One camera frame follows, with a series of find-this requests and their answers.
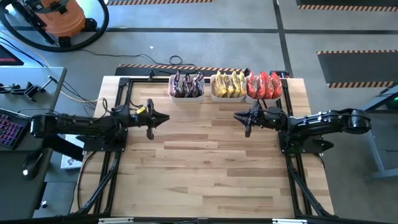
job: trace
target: wooden table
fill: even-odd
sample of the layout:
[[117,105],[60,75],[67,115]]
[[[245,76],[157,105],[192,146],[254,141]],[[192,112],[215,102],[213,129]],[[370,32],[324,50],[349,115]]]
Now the wooden table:
[[[114,105],[120,77],[104,77],[99,98]],[[304,81],[288,79],[296,117],[310,114]],[[170,120],[146,138],[146,128],[129,128],[113,201],[113,217],[292,218],[292,199],[285,157],[277,133],[254,128],[250,138],[233,113],[247,103],[214,103],[206,84],[201,103],[173,103],[166,83],[136,83],[132,99]],[[98,103],[95,116],[104,113]],[[98,185],[104,153],[87,164],[81,181],[81,203]],[[307,184],[333,213],[325,172],[319,158],[303,155]],[[103,206],[108,190],[105,190]],[[302,203],[302,193],[298,191]],[[76,200],[72,211],[76,211]]]

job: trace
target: white container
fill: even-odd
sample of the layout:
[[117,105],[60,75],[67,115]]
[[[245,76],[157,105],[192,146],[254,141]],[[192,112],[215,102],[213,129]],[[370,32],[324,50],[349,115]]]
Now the white container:
[[210,77],[210,89],[211,89],[211,100],[213,102],[218,102],[218,103],[239,103],[242,102],[245,96],[238,97],[238,98],[222,98],[222,97],[217,97],[213,93],[213,81],[216,78],[216,75],[212,75]]
[[[264,101],[266,102],[266,104],[272,104],[272,103],[276,103],[276,101],[278,101],[279,99],[280,99],[280,97],[276,98],[276,99],[264,99]],[[244,100],[245,100],[246,103],[253,104],[254,101],[257,100],[257,99],[253,99],[249,95],[246,95]]]
[[[174,79],[175,75],[171,75],[169,78],[169,96],[172,99],[173,102],[175,103],[188,103],[188,102],[202,102],[203,101],[203,95],[202,96],[198,96],[195,98],[177,98],[174,97],[172,95],[170,95],[171,92],[171,88],[173,85],[173,79]],[[202,78],[202,80],[200,81],[200,85],[203,87],[203,94],[205,94],[205,79]]]

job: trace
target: concrete floor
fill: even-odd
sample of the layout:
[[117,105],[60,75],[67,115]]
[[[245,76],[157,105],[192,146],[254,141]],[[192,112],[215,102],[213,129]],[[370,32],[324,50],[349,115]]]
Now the concrete floor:
[[[81,0],[88,17],[101,23],[95,0]],[[282,0],[280,11],[285,29],[396,30],[396,12],[303,11],[295,0]],[[215,0],[203,4],[110,6],[110,27],[132,28],[229,28],[277,29],[272,0]],[[18,18],[15,24],[23,24]],[[33,39],[33,32],[23,32]],[[317,59],[319,50],[396,49],[396,35],[286,35],[294,77],[304,78],[313,113],[328,109],[359,107],[374,98],[380,88],[329,89]],[[179,55],[185,63],[207,67],[250,67],[283,70],[284,60],[278,34],[197,32],[108,32],[87,49],[106,54],[148,54],[158,62]],[[68,68],[66,80],[83,96],[95,99],[105,75],[114,75],[121,63],[150,63],[146,58],[97,57],[86,52],[54,54],[41,52],[51,66]],[[36,66],[18,55],[27,66]],[[83,106],[61,96],[56,110],[85,115]],[[363,175],[376,171],[363,136],[332,134],[326,137],[335,148],[325,153],[326,176],[335,213],[344,218],[397,222],[398,179],[363,182]],[[46,177],[45,199],[50,210],[35,217],[67,214],[77,171],[60,170],[55,154]],[[57,195],[62,188],[64,194]]]

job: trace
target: black hose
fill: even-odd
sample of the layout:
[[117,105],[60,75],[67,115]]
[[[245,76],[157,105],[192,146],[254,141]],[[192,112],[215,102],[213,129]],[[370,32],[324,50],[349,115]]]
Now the black hose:
[[89,46],[90,44],[92,44],[93,42],[95,42],[96,40],[98,40],[106,31],[106,29],[108,28],[108,24],[109,24],[109,11],[108,11],[108,7],[106,6],[104,0],[98,0],[98,2],[101,4],[102,10],[104,12],[104,22],[101,26],[101,28],[97,31],[97,33],[95,33],[94,35],[92,35],[89,39],[83,41],[82,43],[70,46],[70,47],[49,47],[46,45],[42,45],[42,44],[38,44],[36,42],[33,42],[31,40],[29,40],[28,38],[24,37],[23,35],[21,35],[20,33],[18,33],[18,31],[16,31],[8,22],[7,18],[6,18],[6,6],[5,4],[0,5],[0,22],[2,22],[3,26],[17,39],[19,39],[20,41],[22,41],[23,43],[37,48],[39,50],[44,50],[44,51],[49,51],[49,52],[71,52],[74,50],[80,50],[82,48],[85,48],[87,46]]

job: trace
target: black clamp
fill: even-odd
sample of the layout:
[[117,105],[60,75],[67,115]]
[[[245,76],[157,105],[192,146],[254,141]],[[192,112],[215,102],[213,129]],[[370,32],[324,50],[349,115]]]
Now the black clamp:
[[20,87],[21,87],[20,85],[17,85],[15,83],[13,83],[10,86],[5,86],[2,83],[0,83],[0,94],[10,93],[12,90],[17,90]]
[[36,95],[36,93],[44,93],[45,92],[45,87],[47,87],[51,82],[57,83],[57,80],[54,79],[54,77],[49,75],[49,81],[47,81],[43,86],[38,86],[38,85],[33,85],[31,82],[27,82],[27,85],[24,89],[21,88],[15,88],[11,90],[11,94],[17,95],[17,96],[26,96],[28,99],[32,100],[33,102],[36,102],[33,97]]
[[155,73],[154,73],[153,70],[151,70],[151,71],[149,72],[148,82],[154,81],[154,76],[155,76]]

